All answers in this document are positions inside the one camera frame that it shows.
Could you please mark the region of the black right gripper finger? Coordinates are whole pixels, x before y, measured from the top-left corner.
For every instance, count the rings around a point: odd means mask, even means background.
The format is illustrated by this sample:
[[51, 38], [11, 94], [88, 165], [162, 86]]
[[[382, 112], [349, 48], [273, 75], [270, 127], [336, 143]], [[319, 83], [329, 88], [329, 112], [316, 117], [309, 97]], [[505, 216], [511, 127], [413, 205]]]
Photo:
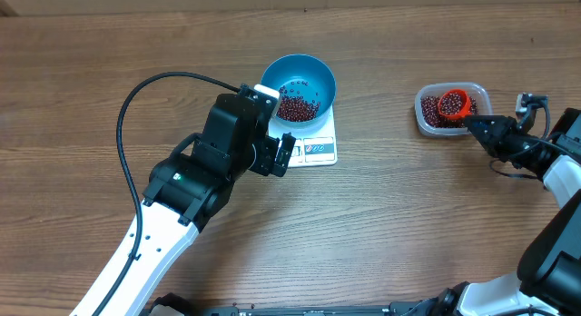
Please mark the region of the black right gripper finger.
[[468, 130], [475, 137], [490, 156], [497, 156], [496, 145], [498, 137], [488, 128], [475, 126], [474, 124], [468, 126]]
[[502, 115], [469, 115], [464, 118], [464, 125], [469, 131], [511, 128], [516, 123], [514, 118]]

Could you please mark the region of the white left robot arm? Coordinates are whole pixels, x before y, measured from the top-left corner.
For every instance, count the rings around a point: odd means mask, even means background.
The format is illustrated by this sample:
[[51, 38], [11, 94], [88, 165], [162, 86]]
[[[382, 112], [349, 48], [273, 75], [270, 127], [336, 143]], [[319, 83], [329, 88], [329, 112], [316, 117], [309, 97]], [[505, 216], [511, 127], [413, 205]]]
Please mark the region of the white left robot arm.
[[139, 314], [246, 171], [286, 173], [295, 139], [267, 135], [280, 105], [279, 93], [261, 84], [217, 97], [202, 132], [153, 168], [137, 215], [75, 315]]

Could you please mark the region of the orange plastic measuring scoop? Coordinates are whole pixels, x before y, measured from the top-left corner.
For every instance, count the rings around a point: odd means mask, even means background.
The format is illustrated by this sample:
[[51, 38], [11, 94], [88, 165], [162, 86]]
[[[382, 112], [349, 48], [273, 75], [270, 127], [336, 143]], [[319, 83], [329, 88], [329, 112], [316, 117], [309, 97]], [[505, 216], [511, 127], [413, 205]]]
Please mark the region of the orange plastic measuring scoop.
[[471, 113], [472, 102], [468, 93], [461, 89], [445, 92], [438, 100], [438, 113], [449, 121], [460, 121]]

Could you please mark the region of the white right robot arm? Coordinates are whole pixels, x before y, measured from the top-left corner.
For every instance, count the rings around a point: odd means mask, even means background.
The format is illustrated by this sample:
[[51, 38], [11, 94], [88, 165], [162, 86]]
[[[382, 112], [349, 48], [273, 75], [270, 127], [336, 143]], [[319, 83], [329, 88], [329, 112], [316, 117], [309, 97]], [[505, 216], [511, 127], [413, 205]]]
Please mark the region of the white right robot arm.
[[540, 139], [506, 116], [469, 116], [469, 131], [493, 157], [532, 172], [559, 207], [517, 270], [462, 283], [430, 301], [428, 315], [577, 315], [580, 312], [580, 112], [568, 108]]

